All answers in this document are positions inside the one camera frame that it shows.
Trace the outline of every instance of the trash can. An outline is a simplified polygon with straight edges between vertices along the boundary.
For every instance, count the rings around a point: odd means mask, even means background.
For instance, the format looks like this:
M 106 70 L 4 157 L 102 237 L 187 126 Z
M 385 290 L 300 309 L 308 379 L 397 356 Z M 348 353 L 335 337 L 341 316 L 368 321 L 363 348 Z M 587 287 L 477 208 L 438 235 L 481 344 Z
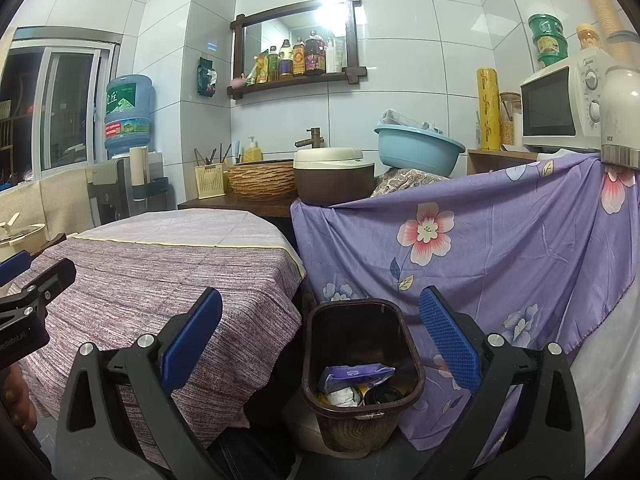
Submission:
M 318 379 L 327 366 L 382 363 L 396 372 L 385 384 L 404 395 L 395 402 L 340 408 L 318 399 Z M 306 320 L 302 394 L 316 412 L 322 440 L 334 451 L 381 447 L 401 413 L 420 398 L 424 369 L 402 311 L 385 300 L 334 301 L 317 306 Z

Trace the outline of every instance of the green container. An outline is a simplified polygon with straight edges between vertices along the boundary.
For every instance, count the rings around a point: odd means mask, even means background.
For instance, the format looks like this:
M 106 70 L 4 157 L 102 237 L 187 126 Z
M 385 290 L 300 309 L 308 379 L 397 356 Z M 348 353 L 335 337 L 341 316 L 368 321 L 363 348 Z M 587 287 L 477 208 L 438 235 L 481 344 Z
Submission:
M 533 32 L 533 38 L 536 40 L 540 36 L 562 36 L 564 38 L 564 30 L 562 22 L 551 14 L 534 14 L 529 17 L 529 28 Z
M 549 52 L 561 54 L 564 59 L 568 55 L 568 43 L 562 36 L 547 35 L 534 38 L 533 44 L 538 49 L 539 54 L 547 54 Z
M 553 63 L 557 63 L 563 60 L 566 54 L 558 54 L 557 52 L 543 52 L 538 56 L 538 69 L 542 70 L 545 66 L 551 66 Z

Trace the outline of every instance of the purple floral cloth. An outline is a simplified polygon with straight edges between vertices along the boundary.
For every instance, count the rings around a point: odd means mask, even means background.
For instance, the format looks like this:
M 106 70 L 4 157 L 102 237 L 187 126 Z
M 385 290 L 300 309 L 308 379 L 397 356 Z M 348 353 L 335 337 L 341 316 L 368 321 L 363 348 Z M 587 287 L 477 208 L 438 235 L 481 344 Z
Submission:
M 318 301 L 383 298 L 402 309 L 427 382 L 401 429 L 422 450 L 442 441 L 469 392 L 420 322 L 421 290 L 436 285 L 485 333 L 516 346 L 557 341 L 570 352 L 633 281 L 638 203 L 633 171 L 576 154 L 331 208 L 295 202 L 291 213 Z M 485 451 L 508 427 L 518 392 Z

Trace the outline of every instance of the water bottle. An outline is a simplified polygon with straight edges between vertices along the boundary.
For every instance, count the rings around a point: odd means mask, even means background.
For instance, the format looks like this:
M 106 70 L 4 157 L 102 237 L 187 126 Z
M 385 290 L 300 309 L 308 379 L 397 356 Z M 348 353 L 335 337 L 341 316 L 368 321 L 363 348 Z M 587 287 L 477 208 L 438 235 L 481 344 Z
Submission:
M 104 147 L 111 156 L 151 142 L 151 92 L 146 75 L 123 75 L 107 85 Z

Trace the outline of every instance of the microwave oven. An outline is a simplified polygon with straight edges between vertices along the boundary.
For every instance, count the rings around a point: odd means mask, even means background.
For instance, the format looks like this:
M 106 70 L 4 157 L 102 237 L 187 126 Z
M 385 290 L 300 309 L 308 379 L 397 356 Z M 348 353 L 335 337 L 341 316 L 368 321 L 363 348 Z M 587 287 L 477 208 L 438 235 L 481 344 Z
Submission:
M 522 83 L 522 143 L 599 150 L 600 96 L 614 64 L 609 54 L 590 46 Z

